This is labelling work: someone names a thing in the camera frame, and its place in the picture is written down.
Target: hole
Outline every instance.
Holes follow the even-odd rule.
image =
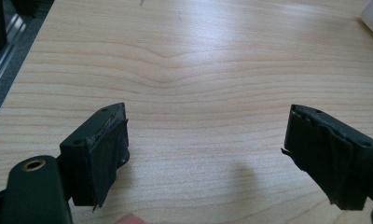
[[[43,167],[45,163],[46,162],[44,160],[29,161],[23,166],[22,170],[25,172],[36,171]]]
[[[371,147],[371,146],[372,146],[371,143],[366,142],[366,141],[361,141],[360,144],[361,144],[363,147]]]
[[[75,141],[73,142],[74,145],[79,145],[79,144],[81,144],[81,143],[82,143],[82,141],[79,140],[79,139],[78,139],[78,140],[75,140]]]

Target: fingertip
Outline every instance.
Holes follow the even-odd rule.
[[[118,220],[115,224],[145,224],[145,222],[133,213],[129,213]]]

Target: wooden table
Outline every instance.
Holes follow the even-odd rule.
[[[125,102],[131,160],[75,223],[369,223],[282,155],[291,104],[373,137],[373,34],[357,0],[57,0],[0,111],[0,190]]]

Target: clamp jaw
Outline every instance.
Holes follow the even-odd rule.
[[[73,223],[68,201],[103,206],[130,157],[125,105],[98,110],[61,144],[61,155],[18,163],[0,191],[0,223]]]
[[[292,105],[283,154],[342,210],[373,200],[373,139],[326,113]]]

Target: gray floor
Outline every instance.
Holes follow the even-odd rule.
[[[3,0],[4,2],[4,11],[6,24],[9,24],[12,17],[15,15],[15,9],[9,0]],[[44,4],[39,5],[40,9],[36,14],[36,17],[27,24],[26,29],[22,33],[21,39],[18,41],[10,63],[8,64],[4,74],[0,79],[0,107],[4,102],[4,99],[7,96],[9,88],[11,87],[16,75],[18,74],[24,59],[26,58],[27,53],[32,46],[35,37],[41,28],[42,23],[47,17],[48,10],[50,9],[51,4],[45,2]]]

